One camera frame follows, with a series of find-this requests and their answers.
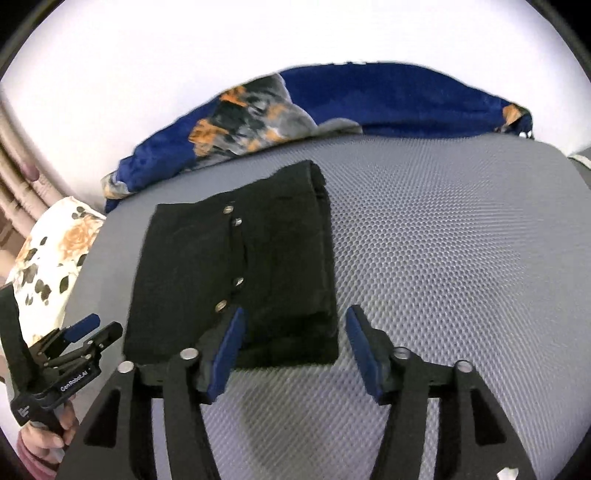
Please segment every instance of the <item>human hand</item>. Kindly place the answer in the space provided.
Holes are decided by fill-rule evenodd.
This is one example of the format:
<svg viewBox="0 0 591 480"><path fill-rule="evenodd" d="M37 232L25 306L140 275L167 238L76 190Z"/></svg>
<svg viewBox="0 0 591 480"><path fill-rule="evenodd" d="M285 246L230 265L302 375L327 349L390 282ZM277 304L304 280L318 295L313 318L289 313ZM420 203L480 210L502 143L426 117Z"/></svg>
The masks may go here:
<svg viewBox="0 0 591 480"><path fill-rule="evenodd" d="M70 400L64 404L59 421L64 429L63 437L49 430L34 427L31 422L21 429L22 442L27 450L37 458L54 465L60 463L61 459L55 456L52 449L63 448L64 445L71 444L80 424Z"/></svg>

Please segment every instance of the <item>finger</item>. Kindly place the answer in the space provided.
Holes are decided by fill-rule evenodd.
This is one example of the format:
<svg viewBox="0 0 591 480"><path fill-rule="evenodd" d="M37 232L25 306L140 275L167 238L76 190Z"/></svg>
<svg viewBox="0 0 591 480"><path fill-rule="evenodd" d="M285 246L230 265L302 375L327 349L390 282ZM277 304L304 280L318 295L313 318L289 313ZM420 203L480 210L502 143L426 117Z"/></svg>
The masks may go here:
<svg viewBox="0 0 591 480"><path fill-rule="evenodd" d="M69 430L72 428L76 421L76 412L74 412L74 407L72 402L67 401L64 404L64 410L60 415L60 424L64 430Z"/></svg>
<svg viewBox="0 0 591 480"><path fill-rule="evenodd" d="M64 440L49 430L42 430L27 424L23 429L22 442L27 449L35 454L33 450L47 450L50 448L62 448Z"/></svg>
<svg viewBox="0 0 591 480"><path fill-rule="evenodd" d="M29 450L29 452L31 452L36 457L43 458L46 454L48 454L49 450L40 448L39 446L37 446L35 444L35 441L34 441L33 436L31 434L32 428L33 427L31 427L31 425L27 423L21 429L22 442L25 445L25 447L27 448L27 450Z"/></svg>
<svg viewBox="0 0 591 480"><path fill-rule="evenodd" d="M66 443L66 445L69 445L72 443L72 440L74 439L74 435L76 435L76 432L78 431L78 427L79 427L79 422L78 422L78 419L76 419L74 425L72 425L72 428L64 433L63 439L64 439L64 442Z"/></svg>

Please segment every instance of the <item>blue blanket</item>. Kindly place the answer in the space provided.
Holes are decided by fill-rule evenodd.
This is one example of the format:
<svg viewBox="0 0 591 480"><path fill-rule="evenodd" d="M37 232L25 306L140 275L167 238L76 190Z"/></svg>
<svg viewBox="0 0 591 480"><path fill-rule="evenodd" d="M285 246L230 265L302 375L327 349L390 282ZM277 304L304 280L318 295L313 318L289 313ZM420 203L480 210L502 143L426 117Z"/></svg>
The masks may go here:
<svg viewBox="0 0 591 480"><path fill-rule="evenodd" d="M307 137L532 137L528 110L401 63L298 67L231 88L156 132L102 179L106 211L149 185Z"/></svg>

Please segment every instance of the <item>pink sleeve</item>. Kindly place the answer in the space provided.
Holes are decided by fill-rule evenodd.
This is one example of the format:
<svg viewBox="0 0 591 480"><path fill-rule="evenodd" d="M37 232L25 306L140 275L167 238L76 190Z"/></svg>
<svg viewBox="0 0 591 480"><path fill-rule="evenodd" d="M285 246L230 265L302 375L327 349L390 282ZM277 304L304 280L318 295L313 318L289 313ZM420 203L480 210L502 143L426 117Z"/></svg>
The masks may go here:
<svg viewBox="0 0 591 480"><path fill-rule="evenodd" d="M35 477L35 480L53 480L56 477L56 471L54 469L50 468L46 463L39 460L39 458L27 450L27 447L22 442L20 433L18 434L17 440L17 453L27 470Z"/></svg>

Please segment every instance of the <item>black folded cloth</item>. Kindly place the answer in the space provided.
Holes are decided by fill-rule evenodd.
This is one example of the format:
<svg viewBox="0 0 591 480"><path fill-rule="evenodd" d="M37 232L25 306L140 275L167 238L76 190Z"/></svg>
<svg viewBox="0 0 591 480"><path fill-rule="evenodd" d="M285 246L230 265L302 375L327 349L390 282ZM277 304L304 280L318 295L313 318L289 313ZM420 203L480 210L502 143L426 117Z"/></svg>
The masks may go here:
<svg viewBox="0 0 591 480"><path fill-rule="evenodd" d="M158 205L135 278L124 354L193 346L227 305L248 314L240 368L338 356L330 202L311 161L194 204Z"/></svg>

